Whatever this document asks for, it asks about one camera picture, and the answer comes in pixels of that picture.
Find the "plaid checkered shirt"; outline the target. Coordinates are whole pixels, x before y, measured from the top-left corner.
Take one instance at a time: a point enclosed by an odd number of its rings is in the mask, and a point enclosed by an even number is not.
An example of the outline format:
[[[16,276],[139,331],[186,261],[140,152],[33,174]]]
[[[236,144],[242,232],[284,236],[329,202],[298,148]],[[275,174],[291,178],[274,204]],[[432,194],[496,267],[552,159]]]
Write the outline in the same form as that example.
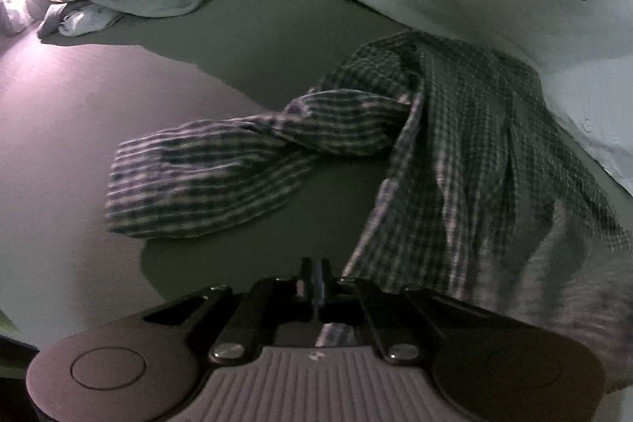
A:
[[[570,336],[632,382],[632,236],[559,137],[538,74],[424,32],[366,44],[281,112],[121,144],[106,224],[193,238],[285,205],[326,155],[387,160],[345,274]]]

